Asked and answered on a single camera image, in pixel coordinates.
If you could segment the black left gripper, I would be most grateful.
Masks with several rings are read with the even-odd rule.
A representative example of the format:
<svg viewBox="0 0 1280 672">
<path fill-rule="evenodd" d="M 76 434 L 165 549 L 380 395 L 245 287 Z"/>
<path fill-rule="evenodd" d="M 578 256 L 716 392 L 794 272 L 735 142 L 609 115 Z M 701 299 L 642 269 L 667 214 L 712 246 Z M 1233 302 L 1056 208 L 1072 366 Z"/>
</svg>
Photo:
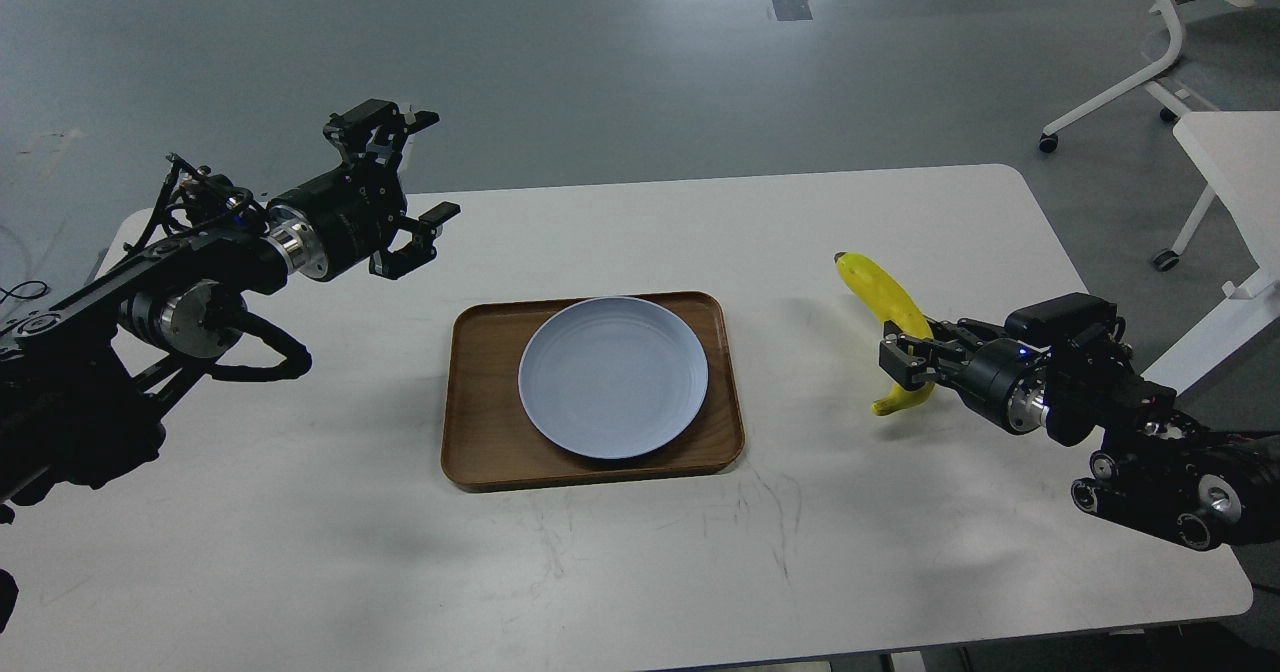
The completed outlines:
<svg viewBox="0 0 1280 672">
<path fill-rule="evenodd" d="M 398 280 L 436 259 L 436 239 L 461 206 L 442 202 L 406 216 L 398 166 L 411 136 L 438 122 L 438 111 L 402 113 L 381 99 L 332 113 L 323 136 L 340 165 L 268 204 L 271 239 L 296 273 L 326 283 L 370 257 L 371 275 Z M 392 250 L 398 233 L 410 239 Z"/>
</svg>

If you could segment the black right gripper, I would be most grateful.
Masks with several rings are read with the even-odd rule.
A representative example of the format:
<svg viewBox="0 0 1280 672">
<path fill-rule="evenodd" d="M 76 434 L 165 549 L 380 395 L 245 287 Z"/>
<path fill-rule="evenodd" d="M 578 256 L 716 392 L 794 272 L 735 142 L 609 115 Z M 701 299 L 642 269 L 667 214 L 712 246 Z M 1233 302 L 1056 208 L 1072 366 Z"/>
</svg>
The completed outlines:
<svg viewBox="0 0 1280 672">
<path fill-rule="evenodd" d="M 1044 426 L 1046 353 L 1010 337 L 1004 326 L 959 317 L 925 320 L 928 333 L 908 333 L 883 323 L 879 367 L 902 390 L 937 381 L 956 390 L 970 411 L 1006 433 L 1024 435 Z"/>
</svg>

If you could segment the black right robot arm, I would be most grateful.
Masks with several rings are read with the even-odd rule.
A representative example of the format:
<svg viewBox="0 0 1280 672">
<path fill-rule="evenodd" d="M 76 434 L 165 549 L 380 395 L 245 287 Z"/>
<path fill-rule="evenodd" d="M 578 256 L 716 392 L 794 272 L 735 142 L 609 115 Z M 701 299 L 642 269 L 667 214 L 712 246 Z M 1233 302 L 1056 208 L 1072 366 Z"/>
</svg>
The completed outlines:
<svg viewBox="0 0 1280 672">
<path fill-rule="evenodd" d="M 1277 436 L 1215 430 L 1143 379 L 1114 303 L 1070 293 L 1015 308 L 1001 325 L 883 325 L 879 366 L 908 390 L 934 381 L 1011 435 L 1064 447 L 1101 430 L 1070 497 L 1097 518 L 1197 552 L 1277 540 Z"/>
</svg>

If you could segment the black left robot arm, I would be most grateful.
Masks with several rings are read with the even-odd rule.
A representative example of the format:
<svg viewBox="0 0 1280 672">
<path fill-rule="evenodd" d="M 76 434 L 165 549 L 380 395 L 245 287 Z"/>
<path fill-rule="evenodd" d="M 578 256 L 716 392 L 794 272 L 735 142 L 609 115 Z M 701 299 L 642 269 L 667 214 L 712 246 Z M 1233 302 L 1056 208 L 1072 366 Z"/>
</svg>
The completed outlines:
<svg viewBox="0 0 1280 672">
<path fill-rule="evenodd" d="M 300 274 L 328 283 L 366 262 L 397 280 L 436 259 L 457 204 L 413 218 L 399 166 L 436 111 L 370 99 L 323 134 L 334 169 L 260 201 L 170 154 L 142 233 L 78 292 L 3 325 L 3 522 L 58 484 L 99 489 L 155 461 L 163 421 L 197 381 L 300 379 L 312 357 L 247 307 Z"/>
</svg>

